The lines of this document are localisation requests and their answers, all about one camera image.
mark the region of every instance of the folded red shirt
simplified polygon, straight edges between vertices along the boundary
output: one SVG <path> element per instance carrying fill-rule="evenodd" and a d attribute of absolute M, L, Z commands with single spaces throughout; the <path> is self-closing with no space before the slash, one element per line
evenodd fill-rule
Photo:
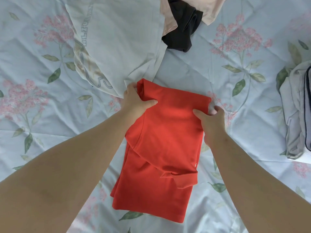
<path fill-rule="evenodd" d="M 112 207 L 182 223 L 192 186 L 197 184 L 203 129 L 193 109 L 208 113 L 211 98 L 137 83 L 143 101 L 158 103 L 130 127 L 123 167 L 111 196 Z"/>

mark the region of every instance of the person's left arm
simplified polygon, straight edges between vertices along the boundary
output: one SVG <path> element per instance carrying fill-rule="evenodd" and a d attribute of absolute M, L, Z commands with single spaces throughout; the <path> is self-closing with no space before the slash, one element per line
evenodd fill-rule
<path fill-rule="evenodd" d="M 45 151 L 0 182 L 1 232 L 66 232 L 108 168 L 126 131 L 157 101 L 130 84 L 106 121 Z"/>

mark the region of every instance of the bed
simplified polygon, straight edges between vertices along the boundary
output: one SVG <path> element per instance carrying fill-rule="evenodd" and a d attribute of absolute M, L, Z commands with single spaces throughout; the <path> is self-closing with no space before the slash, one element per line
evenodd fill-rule
<path fill-rule="evenodd" d="M 67 1 L 0 0 L 0 180 L 120 109 L 118 98 L 75 70 Z M 310 8 L 310 0 L 227 0 L 214 23 L 200 24 L 189 52 L 166 51 L 154 79 L 210 96 L 226 111 L 228 134 L 309 202 L 311 165 L 285 156 L 278 89 L 291 69 L 311 60 Z M 123 140 L 68 233 L 247 232 L 206 145 L 184 223 L 114 210 L 109 194 L 125 147 Z"/>

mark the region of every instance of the clothing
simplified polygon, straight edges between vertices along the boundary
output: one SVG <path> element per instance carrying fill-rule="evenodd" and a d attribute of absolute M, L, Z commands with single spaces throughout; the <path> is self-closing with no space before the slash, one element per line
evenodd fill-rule
<path fill-rule="evenodd" d="M 225 0 L 183 0 L 195 7 L 199 11 L 203 11 L 202 21 L 210 25 L 216 19 Z"/>
<path fill-rule="evenodd" d="M 286 156 L 304 163 L 311 163 L 311 151 L 306 146 L 306 134 L 311 132 L 311 112 L 306 88 L 310 65 L 311 61 L 307 61 L 296 66 L 280 87 L 287 126 Z"/>
<path fill-rule="evenodd" d="M 164 29 L 162 34 L 162 36 L 165 36 L 177 28 L 177 22 L 174 19 L 171 8 L 169 7 L 168 0 L 160 0 L 160 12 L 165 16 Z"/>
<path fill-rule="evenodd" d="M 166 50 L 159 0 L 74 0 L 66 9 L 82 78 L 121 98 L 130 82 L 153 80 Z"/>
<path fill-rule="evenodd" d="M 142 79 L 143 101 L 158 100 L 126 133 L 122 171 L 112 207 L 149 213 L 182 223 L 197 184 L 203 129 L 193 109 L 208 113 L 211 98 L 161 87 Z"/>
<path fill-rule="evenodd" d="M 182 0 L 169 0 L 169 5 L 178 27 L 163 36 L 162 40 L 168 49 L 187 52 L 192 46 L 190 36 L 198 28 L 203 12 L 197 11 Z"/>

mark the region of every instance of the forearm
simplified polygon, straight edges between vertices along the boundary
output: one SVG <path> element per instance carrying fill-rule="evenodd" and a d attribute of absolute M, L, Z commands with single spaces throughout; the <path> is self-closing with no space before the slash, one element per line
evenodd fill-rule
<path fill-rule="evenodd" d="M 44 224 L 49 227 L 45 225 L 44 229 L 37 229 L 38 232 L 66 232 L 103 176 L 131 124 L 120 111 L 98 126 L 47 150 L 0 183 L 0 199 L 10 202 L 5 207 L 10 208 L 8 211 L 12 214 L 16 214 L 12 204 L 24 211 L 24 221 L 36 222 L 31 218 L 40 218 L 42 214 L 42 227 Z"/>
<path fill-rule="evenodd" d="M 311 205 L 261 168 L 227 134 L 211 151 L 250 233 L 309 232 Z"/>

